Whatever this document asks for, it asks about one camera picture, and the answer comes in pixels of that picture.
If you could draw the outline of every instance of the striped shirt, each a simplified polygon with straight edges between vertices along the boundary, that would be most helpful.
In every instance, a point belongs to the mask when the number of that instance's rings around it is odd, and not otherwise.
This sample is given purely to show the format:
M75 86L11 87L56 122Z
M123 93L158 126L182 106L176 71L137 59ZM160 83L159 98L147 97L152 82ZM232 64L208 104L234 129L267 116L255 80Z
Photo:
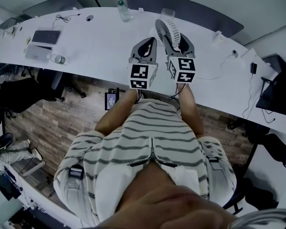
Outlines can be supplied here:
M104 137L90 131L74 139L54 177L61 201L88 225L111 216L135 175L153 159L177 185L223 206L234 193L236 178L220 142L196 138L177 110L143 99L122 126ZM83 180L69 177L79 164Z

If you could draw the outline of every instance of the small fan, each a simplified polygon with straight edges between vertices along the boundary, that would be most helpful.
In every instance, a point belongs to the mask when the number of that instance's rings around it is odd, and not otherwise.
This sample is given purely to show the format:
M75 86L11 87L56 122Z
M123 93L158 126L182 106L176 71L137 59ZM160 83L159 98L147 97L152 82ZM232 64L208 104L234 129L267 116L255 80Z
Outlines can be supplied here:
M167 36L172 43L173 48L180 43L180 32L178 31L174 21L170 18L159 18L155 22L156 31L163 42L163 37Z

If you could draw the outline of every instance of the keyboard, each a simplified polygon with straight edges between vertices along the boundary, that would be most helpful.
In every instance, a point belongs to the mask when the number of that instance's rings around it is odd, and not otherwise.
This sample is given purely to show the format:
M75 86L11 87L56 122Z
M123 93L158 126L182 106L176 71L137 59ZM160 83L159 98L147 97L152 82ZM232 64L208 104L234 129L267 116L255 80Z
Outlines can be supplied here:
M35 31L32 42L56 44L61 31Z

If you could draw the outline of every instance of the plastic bottle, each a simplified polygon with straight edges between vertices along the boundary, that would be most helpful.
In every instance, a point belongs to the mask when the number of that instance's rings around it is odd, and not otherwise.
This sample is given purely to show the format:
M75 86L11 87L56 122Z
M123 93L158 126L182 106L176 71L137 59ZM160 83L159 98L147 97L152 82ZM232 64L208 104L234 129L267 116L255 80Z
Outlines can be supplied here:
M62 65L67 65L69 63L69 59L66 57L63 57L59 54L47 54L47 58L50 59L53 63L58 63L58 64L62 64Z
M122 0L118 2L118 11L120 13L123 22L128 22L130 20L130 14L128 12L128 7Z

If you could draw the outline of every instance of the curved desk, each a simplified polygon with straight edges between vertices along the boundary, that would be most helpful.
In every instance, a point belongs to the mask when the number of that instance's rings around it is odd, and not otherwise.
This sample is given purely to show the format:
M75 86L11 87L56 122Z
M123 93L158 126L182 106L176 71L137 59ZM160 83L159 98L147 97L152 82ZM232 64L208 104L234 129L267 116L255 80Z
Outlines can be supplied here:
M116 8L70 10L24 21L16 26L14 39L0 37L0 62L74 73L128 85L126 67L131 50L139 41L153 36L151 30L154 28L155 19L159 17L159 14L140 13L136 10L130 10L130 13L133 18L128 23L121 21ZM53 46L53 53L69 57L69 65L58 65L51 61L38 63L25 59L27 38L33 38L36 30L50 30L57 14L63 17L80 14L72 16L68 23L62 20L54 23L54 29L62 30L62 33L57 44ZM94 18L86 21L89 15ZM229 38L219 46L214 46L213 31L180 19L175 18L174 21L179 31L187 36L195 47L196 76L212 79L222 75L215 80L194 80L191 89L196 102L243 118L242 113L248 107L252 76L250 65L244 65L240 59L247 48ZM232 50L237 51L238 58L229 57ZM157 62L159 70L150 90L172 95L176 85L166 69L164 47L159 43ZM276 119L270 124L265 121L259 108L253 107L249 115L254 101L261 93L261 76L272 80L277 75L261 58L255 57L254 62L257 64L257 71L251 80L252 97L244 116L250 121L286 133L286 115L265 113L268 121Z

